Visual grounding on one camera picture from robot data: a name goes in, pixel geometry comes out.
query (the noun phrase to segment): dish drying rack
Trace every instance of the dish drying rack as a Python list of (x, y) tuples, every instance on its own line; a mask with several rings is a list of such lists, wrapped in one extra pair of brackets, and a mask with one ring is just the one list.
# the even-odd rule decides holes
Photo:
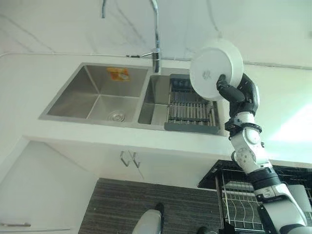
[(208, 101), (192, 88), (189, 76), (171, 75), (166, 130), (218, 134), (216, 101)]
[[(281, 181), (303, 185), (312, 204), (312, 169), (273, 167)], [(219, 160), (198, 187), (217, 190), (222, 228), (226, 221), (239, 233), (265, 233), (257, 212), (261, 202), (256, 200), (253, 186), (246, 181), (245, 173), (235, 163)], [(312, 212), (305, 212), (305, 215), (308, 226), (312, 226)]]

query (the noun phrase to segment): chrome faucet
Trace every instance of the chrome faucet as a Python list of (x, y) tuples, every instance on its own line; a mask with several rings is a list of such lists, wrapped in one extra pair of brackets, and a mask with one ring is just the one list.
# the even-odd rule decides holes
[(159, 31), (158, 31), (159, 12), (158, 12), (157, 1), (156, 0), (150, 0), (150, 2), (151, 2), (151, 5), (153, 7), (153, 11), (154, 11), (155, 45), (156, 45), (156, 47), (154, 49), (152, 49), (151, 52), (144, 54), (141, 57), (152, 55), (153, 71), (154, 71), (154, 73), (160, 73), (161, 56), (160, 56), (160, 41), (159, 41)]

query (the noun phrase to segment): sticker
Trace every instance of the sticker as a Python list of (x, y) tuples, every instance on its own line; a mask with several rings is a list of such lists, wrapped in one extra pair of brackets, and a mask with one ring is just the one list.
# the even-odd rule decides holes
[(129, 73), (127, 68), (121, 68), (121, 67), (108, 67), (106, 69), (112, 80), (115, 81), (130, 81)]

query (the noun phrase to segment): person's foot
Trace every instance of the person's foot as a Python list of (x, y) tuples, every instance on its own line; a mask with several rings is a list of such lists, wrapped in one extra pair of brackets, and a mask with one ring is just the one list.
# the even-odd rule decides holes
[(165, 218), (164, 218), (165, 207), (164, 207), (164, 204), (158, 203), (155, 206), (155, 210), (159, 211), (160, 214), (161, 214), (160, 233), (163, 234), (164, 233), (164, 222), (165, 222)]
[(200, 227), (197, 231), (197, 234), (208, 234), (208, 228)]
[(155, 210), (159, 211), (161, 213), (161, 217), (164, 216), (164, 211), (165, 211), (165, 208), (164, 208), (164, 205), (162, 203), (158, 203), (156, 206), (155, 206)]

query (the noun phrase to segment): white bowl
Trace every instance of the white bowl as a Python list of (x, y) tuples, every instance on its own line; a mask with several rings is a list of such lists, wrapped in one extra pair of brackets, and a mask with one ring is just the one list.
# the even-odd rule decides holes
[(194, 90), (207, 100), (222, 99), (216, 89), (220, 75), (237, 87), (243, 76), (243, 59), (239, 50), (229, 41), (215, 39), (207, 43), (192, 59), (190, 80)]

